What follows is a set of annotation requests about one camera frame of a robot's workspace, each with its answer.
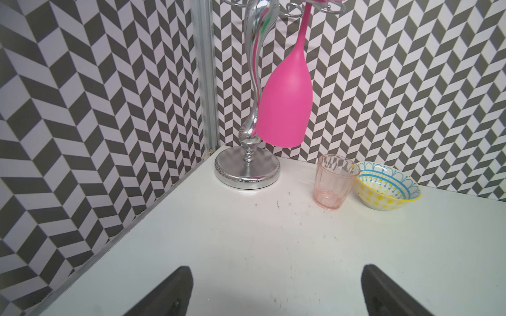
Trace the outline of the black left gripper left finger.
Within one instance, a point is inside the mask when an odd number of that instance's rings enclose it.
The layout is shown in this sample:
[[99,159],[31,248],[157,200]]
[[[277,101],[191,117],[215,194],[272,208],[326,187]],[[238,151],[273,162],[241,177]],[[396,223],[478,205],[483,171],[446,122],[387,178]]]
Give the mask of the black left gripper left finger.
[[124,316],[186,315],[193,286],[194,280],[190,267],[181,266],[129,309]]

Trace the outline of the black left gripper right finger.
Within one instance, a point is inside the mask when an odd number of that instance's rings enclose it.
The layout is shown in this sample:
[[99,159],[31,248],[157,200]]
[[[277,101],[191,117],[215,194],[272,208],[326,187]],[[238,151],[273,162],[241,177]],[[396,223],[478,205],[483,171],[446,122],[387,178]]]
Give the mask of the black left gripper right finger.
[[369,315],[432,315],[376,265],[364,266],[361,286]]

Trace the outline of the yellow blue patterned bowl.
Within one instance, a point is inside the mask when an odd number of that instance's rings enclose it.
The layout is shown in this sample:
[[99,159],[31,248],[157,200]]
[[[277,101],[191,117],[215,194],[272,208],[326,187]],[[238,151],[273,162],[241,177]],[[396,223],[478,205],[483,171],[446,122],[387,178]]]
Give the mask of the yellow blue patterned bowl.
[[402,208],[421,196],[421,187],[393,167],[376,162],[358,162],[361,170],[354,190],[363,204],[378,211]]

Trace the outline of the pink ribbed glass tumbler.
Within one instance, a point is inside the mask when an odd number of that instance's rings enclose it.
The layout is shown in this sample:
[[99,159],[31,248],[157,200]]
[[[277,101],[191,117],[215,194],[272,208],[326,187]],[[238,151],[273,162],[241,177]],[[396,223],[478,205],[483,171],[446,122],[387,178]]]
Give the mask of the pink ribbed glass tumbler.
[[335,154],[320,156],[314,183],[314,201],[325,209],[339,209],[360,173],[358,164],[350,159]]

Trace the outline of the pink plastic wine glass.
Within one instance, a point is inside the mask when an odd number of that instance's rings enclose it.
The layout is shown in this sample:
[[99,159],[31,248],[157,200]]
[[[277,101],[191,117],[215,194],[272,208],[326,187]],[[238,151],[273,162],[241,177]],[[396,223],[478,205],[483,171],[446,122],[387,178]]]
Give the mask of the pink plastic wine glass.
[[304,43],[312,7],[324,3],[306,2],[296,44],[271,74],[264,88],[254,131],[273,146],[290,148],[303,143],[313,104],[312,80]]

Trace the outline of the aluminium left corner post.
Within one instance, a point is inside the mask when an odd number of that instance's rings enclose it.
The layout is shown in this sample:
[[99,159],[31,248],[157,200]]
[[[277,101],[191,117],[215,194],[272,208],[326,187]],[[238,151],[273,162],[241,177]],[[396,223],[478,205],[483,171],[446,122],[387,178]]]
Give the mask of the aluminium left corner post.
[[194,42],[198,67],[198,84],[204,120],[206,150],[213,154],[220,146],[216,65],[211,1],[191,1],[191,15],[194,23]]

